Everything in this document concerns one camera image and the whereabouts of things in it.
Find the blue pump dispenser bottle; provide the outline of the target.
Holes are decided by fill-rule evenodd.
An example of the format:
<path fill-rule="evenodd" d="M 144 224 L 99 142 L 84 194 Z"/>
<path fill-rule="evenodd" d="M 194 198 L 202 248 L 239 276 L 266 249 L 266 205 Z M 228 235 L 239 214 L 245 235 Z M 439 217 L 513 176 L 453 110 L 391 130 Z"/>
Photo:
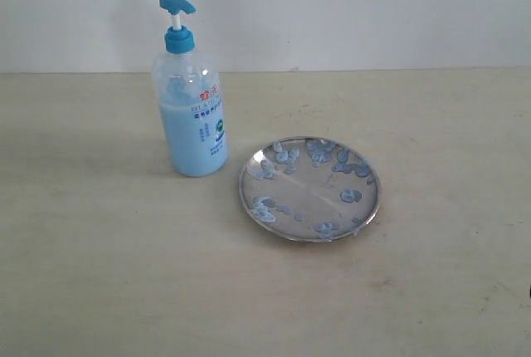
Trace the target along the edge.
<path fill-rule="evenodd" d="M 196 8 L 188 0 L 159 0 L 159 6 L 172 23 L 151 75 L 170 159 L 182 175 L 206 176 L 218 171 L 228 156 L 219 72 L 180 21 L 182 12 L 189 15 Z"/>

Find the round steel plate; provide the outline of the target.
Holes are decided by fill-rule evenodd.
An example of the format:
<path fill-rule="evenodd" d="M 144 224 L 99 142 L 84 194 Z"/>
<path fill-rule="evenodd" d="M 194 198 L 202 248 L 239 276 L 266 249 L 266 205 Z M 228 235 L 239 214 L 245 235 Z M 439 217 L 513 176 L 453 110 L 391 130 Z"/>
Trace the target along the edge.
<path fill-rule="evenodd" d="M 377 216 L 381 185 L 371 164 L 338 141 L 297 136 L 256 151 L 238 179 L 242 207 L 265 230 L 294 242 L 357 235 Z"/>

